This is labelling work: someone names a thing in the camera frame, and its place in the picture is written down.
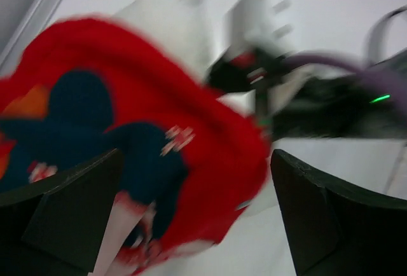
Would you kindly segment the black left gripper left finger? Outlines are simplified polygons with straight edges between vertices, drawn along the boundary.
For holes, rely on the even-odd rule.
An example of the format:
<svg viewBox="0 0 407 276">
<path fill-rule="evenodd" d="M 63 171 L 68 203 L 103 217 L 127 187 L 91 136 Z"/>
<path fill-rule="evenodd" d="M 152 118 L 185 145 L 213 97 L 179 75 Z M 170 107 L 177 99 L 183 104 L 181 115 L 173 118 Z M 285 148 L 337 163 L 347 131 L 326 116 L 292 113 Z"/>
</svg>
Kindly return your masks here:
<svg viewBox="0 0 407 276">
<path fill-rule="evenodd" d="M 1 194 L 1 275 L 94 269 L 123 164 L 117 149 Z"/>
</svg>

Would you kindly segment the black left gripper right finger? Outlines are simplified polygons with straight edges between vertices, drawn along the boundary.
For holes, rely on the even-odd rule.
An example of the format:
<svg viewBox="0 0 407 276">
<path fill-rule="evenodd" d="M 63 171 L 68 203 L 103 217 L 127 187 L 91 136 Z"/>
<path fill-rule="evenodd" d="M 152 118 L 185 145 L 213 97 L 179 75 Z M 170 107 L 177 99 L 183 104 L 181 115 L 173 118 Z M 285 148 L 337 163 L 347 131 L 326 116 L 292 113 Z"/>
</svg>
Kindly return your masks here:
<svg viewBox="0 0 407 276">
<path fill-rule="evenodd" d="M 297 275 L 406 275 L 406 201 L 276 149 L 271 171 Z"/>
</svg>

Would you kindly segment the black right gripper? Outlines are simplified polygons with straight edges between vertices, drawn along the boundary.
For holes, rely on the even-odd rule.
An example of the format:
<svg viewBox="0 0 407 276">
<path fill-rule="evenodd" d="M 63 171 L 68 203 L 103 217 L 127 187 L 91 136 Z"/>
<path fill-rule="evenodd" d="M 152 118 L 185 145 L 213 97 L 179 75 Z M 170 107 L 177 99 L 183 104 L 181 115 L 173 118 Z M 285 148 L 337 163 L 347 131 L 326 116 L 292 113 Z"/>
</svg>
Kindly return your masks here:
<svg viewBox="0 0 407 276">
<path fill-rule="evenodd" d="M 254 91 L 254 114 L 275 139 L 406 138 L 406 124 L 388 100 L 374 98 L 355 76 L 320 79 L 289 70 L 284 60 L 260 49 L 222 56 L 207 83 L 223 93 Z"/>
</svg>

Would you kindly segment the red and pink pillowcase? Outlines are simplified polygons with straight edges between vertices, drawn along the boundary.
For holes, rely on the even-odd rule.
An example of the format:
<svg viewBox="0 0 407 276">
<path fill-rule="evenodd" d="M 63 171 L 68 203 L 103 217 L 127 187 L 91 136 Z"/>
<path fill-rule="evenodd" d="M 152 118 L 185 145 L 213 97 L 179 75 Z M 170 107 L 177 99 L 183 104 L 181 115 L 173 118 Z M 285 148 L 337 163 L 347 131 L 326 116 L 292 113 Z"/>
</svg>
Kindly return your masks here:
<svg viewBox="0 0 407 276">
<path fill-rule="evenodd" d="M 222 241 L 268 177 L 259 129 L 136 32 L 53 24 L 1 80 L 1 189 L 124 156 L 95 275 L 138 275 Z"/>
</svg>

